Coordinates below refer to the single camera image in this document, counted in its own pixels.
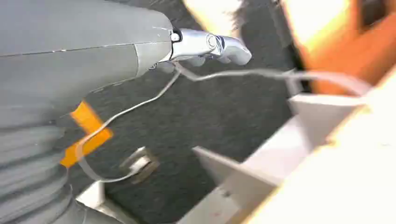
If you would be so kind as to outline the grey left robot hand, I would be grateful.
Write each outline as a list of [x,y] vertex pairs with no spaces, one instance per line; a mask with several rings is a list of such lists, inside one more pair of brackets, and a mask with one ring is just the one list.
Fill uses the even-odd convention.
[[53,120],[90,91],[145,74],[158,63],[212,57],[245,65],[236,38],[175,28],[162,12],[108,0],[0,3],[0,161],[52,152]]

